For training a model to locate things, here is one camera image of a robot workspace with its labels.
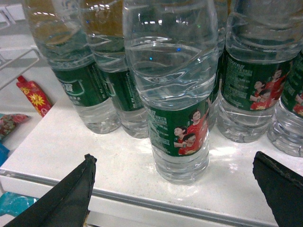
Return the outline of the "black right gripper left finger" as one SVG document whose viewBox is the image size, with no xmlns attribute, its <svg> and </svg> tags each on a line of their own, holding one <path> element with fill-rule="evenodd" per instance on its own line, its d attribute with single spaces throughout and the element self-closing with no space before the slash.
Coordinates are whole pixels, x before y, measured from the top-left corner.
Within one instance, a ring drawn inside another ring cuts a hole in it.
<svg viewBox="0 0 303 227">
<path fill-rule="evenodd" d="M 85 160 L 23 211 L 7 227 L 82 227 L 88 214 L 93 191 L 97 159 Z"/>
</svg>

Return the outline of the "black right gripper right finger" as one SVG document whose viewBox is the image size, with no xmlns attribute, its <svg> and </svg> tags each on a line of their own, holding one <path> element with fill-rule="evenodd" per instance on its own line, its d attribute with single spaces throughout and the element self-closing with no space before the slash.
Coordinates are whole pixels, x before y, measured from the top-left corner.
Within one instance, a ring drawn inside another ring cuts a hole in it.
<svg viewBox="0 0 303 227">
<path fill-rule="evenodd" d="M 303 177 L 258 151 L 253 175 L 280 227 L 303 225 Z"/>
</svg>

